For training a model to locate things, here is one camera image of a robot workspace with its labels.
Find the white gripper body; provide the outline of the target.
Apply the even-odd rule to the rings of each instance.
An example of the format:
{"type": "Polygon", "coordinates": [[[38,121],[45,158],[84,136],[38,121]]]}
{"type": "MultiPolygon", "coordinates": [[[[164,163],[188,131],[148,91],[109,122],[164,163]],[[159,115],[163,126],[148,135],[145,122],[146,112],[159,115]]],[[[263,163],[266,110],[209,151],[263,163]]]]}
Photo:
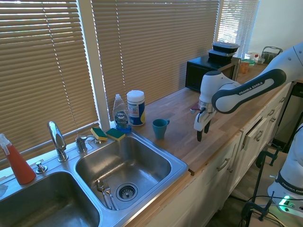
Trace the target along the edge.
{"type": "Polygon", "coordinates": [[[195,118],[194,122],[194,129],[197,131],[203,130],[204,132],[204,127],[207,125],[208,122],[211,122],[212,118],[216,114],[216,111],[213,111],[212,113],[208,113],[208,111],[203,110],[200,111],[195,118]]]}

